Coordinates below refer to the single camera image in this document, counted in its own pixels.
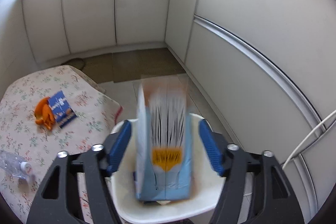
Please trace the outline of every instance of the bottle on counter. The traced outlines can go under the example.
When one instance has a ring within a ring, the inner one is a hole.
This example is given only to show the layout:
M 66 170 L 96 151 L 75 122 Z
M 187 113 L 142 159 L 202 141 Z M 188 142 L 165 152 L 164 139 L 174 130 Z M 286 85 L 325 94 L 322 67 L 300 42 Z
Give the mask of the bottle on counter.
M 0 168 L 13 177 L 25 179 L 28 182 L 33 174 L 32 166 L 25 158 L 4 150 L 0 150 Z

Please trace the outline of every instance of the white cord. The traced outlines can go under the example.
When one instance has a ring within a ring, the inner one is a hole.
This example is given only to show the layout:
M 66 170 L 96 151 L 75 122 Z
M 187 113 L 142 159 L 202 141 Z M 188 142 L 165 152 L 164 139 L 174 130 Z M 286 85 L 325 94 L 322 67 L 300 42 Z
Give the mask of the white cord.
M 285 163 L 282 165 L 282 170 L 285 169 L 288 162 L 292 159 L 293 155 L 299 150 L 299 148 L 302 146 L 302 144 L 321 126 L 323 125 L 327 120 L 329 120 L 334 114 L 336 113 L 336 110 L 334 110 L 332 113 L 330 113 L 322 122 L 320 122 L 317 126 L 313 128 L 312 131 L 309 132 L 309 134 L 303 139 L 302 142 L 293 150 L 293 152 L 289 155 Z

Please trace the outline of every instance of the silver bolt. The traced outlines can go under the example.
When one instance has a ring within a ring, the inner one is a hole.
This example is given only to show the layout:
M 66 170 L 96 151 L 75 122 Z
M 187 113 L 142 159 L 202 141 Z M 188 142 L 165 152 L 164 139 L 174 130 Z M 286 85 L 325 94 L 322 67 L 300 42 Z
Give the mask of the silver bolt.
M 91 147 L 93 151 L 100 151 L 103 150 L 104 146 L 102 144 L 95 144 Z
M 66 151 L 61 151 L 57 153 L 57 157 L 59 158 L 65 158 L 68 155 L 68 152 Z
M 234 143 L 230 143 L 227 145 L 227 148 L 228 150 L 237 151 L 239 149 L 239 146 Z
M 269 150 L 265 150 L 263 154 L 264 154 L 265 157 L 269 157 L 269 158 L 274 156 L 274 153 L 272 151 L 269 151 Z

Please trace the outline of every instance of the blue gripper pad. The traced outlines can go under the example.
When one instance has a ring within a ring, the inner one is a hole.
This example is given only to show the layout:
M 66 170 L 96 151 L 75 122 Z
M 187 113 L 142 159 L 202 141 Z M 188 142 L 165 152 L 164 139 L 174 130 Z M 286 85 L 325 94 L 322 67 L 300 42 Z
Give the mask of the blue gripper pad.
M 199 122 L 199 136 L 208 154 L 212 169 L 217 172 L 218 175 L 223 176 L 225 171 L 222 166 L 223 154 L 217 147 L 216 142 L 212 136 L 212 130 L 210 129 L 208 122 L 205 119 Z
M 120 162 L 124 156 L 128 142 L 132 134 L 132 125 L 130 121 L 125 120 L 120 131 L 115 134 L 119 134 L 119 136 L 117 137 L 115 143 L 113 144 L 110 150 L 110 153 L 108 154 L 108 163 L 109 163 L 109 166 L 107 167 L 108 175 L 112 175 L 112 173 L 118 171 Z

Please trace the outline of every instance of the orange object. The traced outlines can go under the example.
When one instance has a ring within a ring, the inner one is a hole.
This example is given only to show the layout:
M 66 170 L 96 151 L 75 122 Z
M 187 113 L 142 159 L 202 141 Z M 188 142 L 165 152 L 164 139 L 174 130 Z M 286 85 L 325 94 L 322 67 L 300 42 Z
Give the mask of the orange object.
M 37 104 L 34 115 L 36 117 L 36 124 L 44 124 L 48 130 L 51 130 L 55 123 L 55 118 L 48 104 L 49 98 L 50 97 L 45 97 Z

